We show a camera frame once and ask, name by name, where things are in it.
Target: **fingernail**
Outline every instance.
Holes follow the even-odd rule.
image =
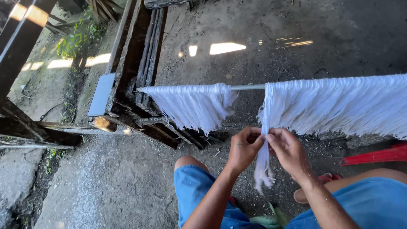
[[[274,139],[275,139],[274,135],[268,134],[267,136],[268,136],[269,142],[273,142],[273,141],[274,141]]]

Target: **hand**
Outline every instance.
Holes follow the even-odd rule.
[[[266,138],[276,152],[281,166],[299,185],[314,179],[304,147],[292,133],[284,128],[273,128]]]
[[[261,128],[245,127],[232,137],[229,160],[225,168],[230,168],[239,175],[252,163],[265,140],[264,135],[261,135]]]

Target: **white yarn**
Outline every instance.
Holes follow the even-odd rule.
[[[263,134],[284,127],[300,135],[339,131],[407,139],[407,74],[267,83],[265,92],[258,113]],[[262,182],[271,187],[269,178],[265,143],[255,171],[260,193]]]
[[[214,84],[145,87],[139,91],[151,96],[179,129],[202,129],[208,135],[226,116],[233,114],[227,107],[235,101],[237,93],[230,88],[230,85]]]

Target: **person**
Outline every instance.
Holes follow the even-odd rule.
[[[216,179],[192,156],[177,160],[174,186],[180,228],[264,228],[251,224],[232,205],[230,194],[237,177],[254,160],[266,139],[281,166],[301,186],[297,199],[305,199],[311,207],[286,228],[407,228],[407,174],[376,169],[322,184],[294,135],[276,128],[264,136],[255,127],[246,127],[232,137],[229,159]]]

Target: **dirt ground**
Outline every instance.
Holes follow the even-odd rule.
[[[185,4],[171,6],[156,85],[263,84],[405,73],[406,7],[403,0],[294,0],[293,4],[281,0],[208,0],[197,2],[192,11]],[[83,57],[109,53],[117,25],[109,23],[103,39],[94,42]],[[59,39],[59,35],[44,30],[33,51],[36,53],[28,62],[45,61],[43,66],[47,66],[59,59],[52,51]],[[210,54],[213,44],[225,42],[245,48]],[[283,48],[299,42],[307,43]],[[197,47],[195,55],[190,46]],[[68,101],[77,109],[75,122],[84,122],[97,77],[105,68],[101,63],[83,66],[79,74],[71,67],[25,71],[9,96],[34,120],[54,105]],[[35,99],[28,99],[20,95],[20,86],[27,84],[32,74],[35,77],[29,82],[26,95]],[[240,92],[232,107],[236,114],[226,121],[257,125],[256,115],[263,98],[260,90]],[[63,108],[55,110],[46,120],[58,121],[63,112],[66,112]],[[175,161],[183,155],[192,155],[216,177],[227,161],[230,145],[228,138],[225,143],[202,151],[190,145],[171,150],[142,136],[100,135],[85,139],[82,146],[62,157],[59,169],[49,178],[50,183],[40,187],[41,190],[31,190],[33,196],[36,192],[46,194],[41,210],[35,215],[36,219],[39,216],[35,228],[178,228],[173,187]],[[338,157],[386,148],[392,141],[352,150],[345,138],[300,139],[317,174],[331,172],[346,177],[378,167],[405,170],[405,163],[348,167],[338,164]],[[213,157],[217,148],[221,153]],[[254,189],[254,164],[240,175],[232,195],[243,211],[249,217],[270,214],[266,203],[271,202],[292,218],[308,209],[293,200],[298,185],[276,158],[271,158],[271,165],[277,182],[273,188],[264,190],[264,196]]]

